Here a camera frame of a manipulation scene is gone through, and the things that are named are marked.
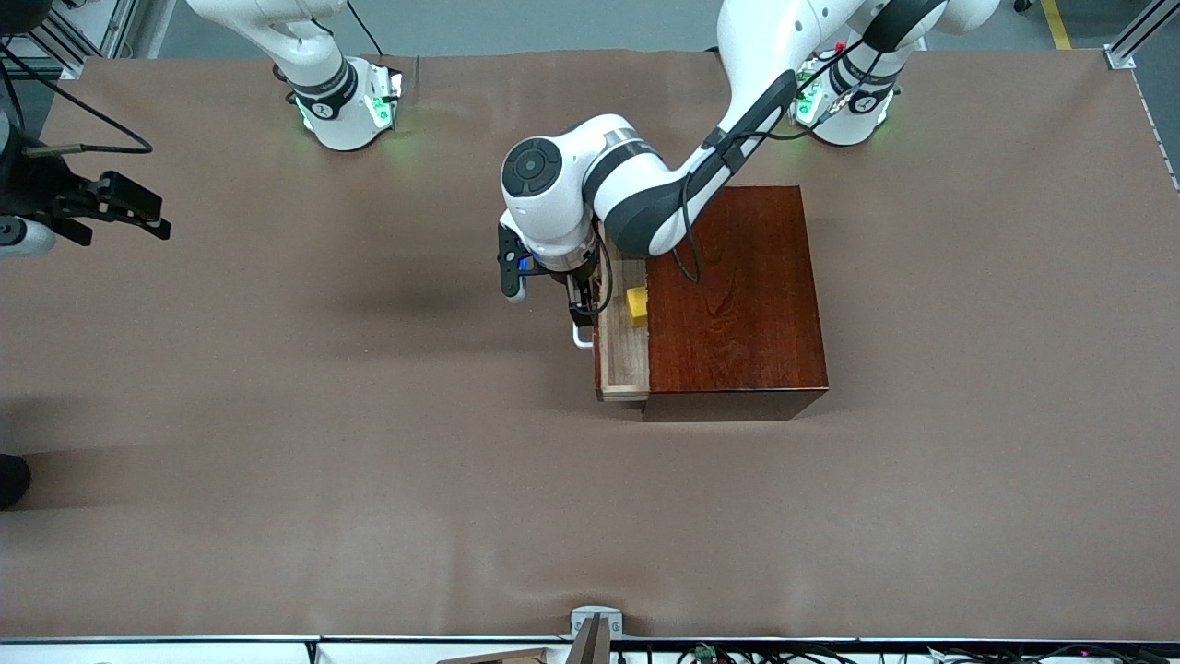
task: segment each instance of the wooden piece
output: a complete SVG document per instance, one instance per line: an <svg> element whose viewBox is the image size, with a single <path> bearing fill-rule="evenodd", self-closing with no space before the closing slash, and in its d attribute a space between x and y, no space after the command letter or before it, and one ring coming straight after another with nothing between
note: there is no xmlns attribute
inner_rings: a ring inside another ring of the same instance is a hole
<svg viewBox="0 0 1180 664"><path fill-rule="evenodd" d="M644 419L793 418L827 390L799 188L727 188L693 230L700 283L671 255L648 259ZM687 239L677 251L694 269Z"/></svg>
<svg viewBox="0 0 1180 664"><path fill-rule="evenodd" d="M614 269L610 303L595 326L595 390L604 402L648 399L648 328L631 324L627 289L647 283L643 258L620 257L610 241L607 252Z"/></svg>

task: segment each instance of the metal bracket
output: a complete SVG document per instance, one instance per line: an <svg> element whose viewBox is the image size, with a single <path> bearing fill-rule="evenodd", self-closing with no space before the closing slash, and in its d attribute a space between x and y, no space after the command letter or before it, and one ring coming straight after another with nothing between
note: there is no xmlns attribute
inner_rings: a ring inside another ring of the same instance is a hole
<svg viewBox="0 0 1180 664"><path fill-rule="evenodd" d="M1107 66L1110 67L1112 70L1133 70L1133 68L1135 68L1135 58L1132 58L1130 55L1127 55L1127 59L1122 60L1120 63L1117 60L1117 58L1115 57L1114 51L1112 51L1112 47L1110 47L1109 44L1103 44L1102 45L1102 54L1107 59Z"/></svg>
<svg viewBox="0 0 1180 664"><path fill-rule="evenodd" d="M610 627L609 633L611 639L623 637L623 612L610 606L594 605L579 606L570 612L570 637L577 638L582 624L595 616L602 616L602 620Z"/></svg>

